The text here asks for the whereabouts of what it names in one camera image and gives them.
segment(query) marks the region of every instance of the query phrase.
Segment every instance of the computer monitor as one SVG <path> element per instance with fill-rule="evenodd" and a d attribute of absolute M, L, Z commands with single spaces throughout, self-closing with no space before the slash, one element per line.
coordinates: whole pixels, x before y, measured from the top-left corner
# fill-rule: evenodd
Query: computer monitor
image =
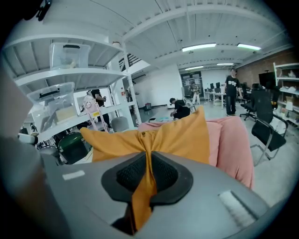
<path fill-rule="evenodd" d="M 266 89 L 271 90 L 276 85 L 274 72 L 259 74 L 258 77 L 260 78 L 260 84 Z"/>

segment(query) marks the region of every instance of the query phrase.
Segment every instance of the orange cloth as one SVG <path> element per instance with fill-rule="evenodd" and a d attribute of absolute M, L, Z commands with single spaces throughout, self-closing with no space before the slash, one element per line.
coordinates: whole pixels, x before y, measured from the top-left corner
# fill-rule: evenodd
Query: orange cloth
<path fill-rule="evenodd" d="M 158 130 L 142 133 L 132 130 L 114 134 L 87 128 L 80 131 L 84 139 L 93 146 L 93 162 L 146 152 L 146 171 L 132 196 L 137 230 L 150 217 L 150 198 L 157 193 L 151 152 L 170 153 L 209 164 L 209 134 L 202 106 L 193 114 L 162 125 Z"/>

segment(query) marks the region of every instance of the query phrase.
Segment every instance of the brick wall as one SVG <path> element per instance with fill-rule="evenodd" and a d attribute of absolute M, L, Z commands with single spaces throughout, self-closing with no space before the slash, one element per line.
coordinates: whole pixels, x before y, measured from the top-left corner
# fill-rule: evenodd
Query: brick wall
<path fill-rule="evenodd" d="M 275 62 L 276 65 L 299 63 L 299 57 L 295 56 L 294 49 L 284 50 L 238 68 L 237 77 L 240 82 L 247 82 L 247 85 L 251 87 L 253 83 L 260 82 L 258 75 L 266 73 L 265 70 L 274 72 L 273 62 Z"/>

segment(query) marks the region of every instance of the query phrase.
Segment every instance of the railing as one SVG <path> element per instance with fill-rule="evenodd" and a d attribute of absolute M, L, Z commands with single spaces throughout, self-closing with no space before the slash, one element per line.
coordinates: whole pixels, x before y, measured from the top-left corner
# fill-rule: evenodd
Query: railing
<path fill-rule="evenodd" d="M 135 63 L 141 61 L 140 58 L 138 58 L 138 57 L 136 57 L 136 56 L 134 56 L 134 55 L 132 55 L 132 54 L 130 54 L 130 53 L 127 55 L 127 58 L 128 58 L 128 61 L 129 61 L 129 67 L 132 66 L 132 65 L 134 65 Z M 121 71 L 126 70 L 126 65 L 125 65 L 124 58 L 122 58 L 122 59 L 119 61 L 119 64 L 120 64 L 120 69 L 121 69 Z"/>

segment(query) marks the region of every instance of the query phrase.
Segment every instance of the clear plastic bin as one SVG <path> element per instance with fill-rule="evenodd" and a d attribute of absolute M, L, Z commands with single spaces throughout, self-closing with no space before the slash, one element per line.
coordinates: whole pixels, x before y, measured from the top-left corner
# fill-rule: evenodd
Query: clear plastic bin
<path fill-rule="evenodd" d="M 50 69 L 88 68 L 90 46 L 55 42 L 50 45 Z"/>
<path fill-rule="evenodd" d="M 73 82 L 46 87 L 27 95 L 34 103 L 32 117 L 39 133 L 77 117 Z"/>

